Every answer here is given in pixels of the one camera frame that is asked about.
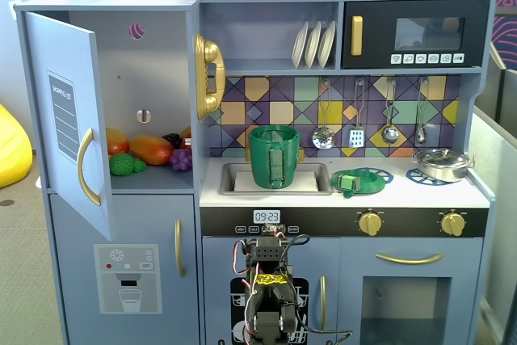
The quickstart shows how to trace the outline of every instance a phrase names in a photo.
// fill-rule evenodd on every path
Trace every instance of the countertop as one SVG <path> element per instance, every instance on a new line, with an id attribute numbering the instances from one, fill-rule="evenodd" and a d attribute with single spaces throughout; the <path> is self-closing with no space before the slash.
<path id="1" fill-rule="evenodd" d="M 410 158 L 306 158 L 307 163 L 324 163 L 332 175 L 335 171 L 370 167 L 386 170 L 393 175 L 383 191 L 345 199 L 334 190 L 330 196 L 222 196 L 219 194 L 222 167 L 226 163 L 245 163 L 244 158 L 210 158 L 201 207 L 322 207 L 322 208 L 489 208 L 490 202 L 469 179 L 441 186 L 416 183 L 406 177 L 417 164 Z M 415 171 L 416 179 L 423 177 Z"/>

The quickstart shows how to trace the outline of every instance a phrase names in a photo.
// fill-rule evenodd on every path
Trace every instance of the stove knob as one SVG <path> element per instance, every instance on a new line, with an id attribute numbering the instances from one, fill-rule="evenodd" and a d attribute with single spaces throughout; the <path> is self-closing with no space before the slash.
<path id="1" fill-rule="evenodd" d="M 465 220 L 460 214 L 450 212 L 443 216 L 440 224 L 446 234 L 461 236 L 461 232 L 463 232 L 463 228 L 465 227 Z"/>
<path id="2" fill-rule="evenodd" d="M 377 232 L 379 232 L 381 226 L 382 220 L 379 215 L 374 212 L 363 213 L 359 219 L 360 229 L 370 236 L 375 236 Z"/>

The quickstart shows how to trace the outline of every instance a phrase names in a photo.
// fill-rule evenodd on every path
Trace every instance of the yellow bean bag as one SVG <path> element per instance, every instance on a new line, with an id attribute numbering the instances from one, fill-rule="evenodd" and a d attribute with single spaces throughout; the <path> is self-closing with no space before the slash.
<path id="1" fill-rule="evenodd" d="M 0 187 L 25 177 L 31 164 L 29 137 L 18 121 L 0 104 Z"/>

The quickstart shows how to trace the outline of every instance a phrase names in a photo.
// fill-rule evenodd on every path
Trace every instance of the microwave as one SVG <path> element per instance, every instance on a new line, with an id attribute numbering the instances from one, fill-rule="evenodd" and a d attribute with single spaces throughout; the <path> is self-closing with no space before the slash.
<path id="1" fill-rule="evenodd" d="M 481 66 L 489 0 L 348 2 L 344 69 Z"/>

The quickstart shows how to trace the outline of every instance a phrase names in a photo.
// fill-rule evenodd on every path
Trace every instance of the ice dispenser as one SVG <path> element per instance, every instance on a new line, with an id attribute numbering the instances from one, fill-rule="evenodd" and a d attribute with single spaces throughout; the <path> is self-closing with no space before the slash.
<path id="1" fill-rule="evenodd" d="M 101 313 L 162 313 L 157 245 L 96 244 L 94 252 Z"/>

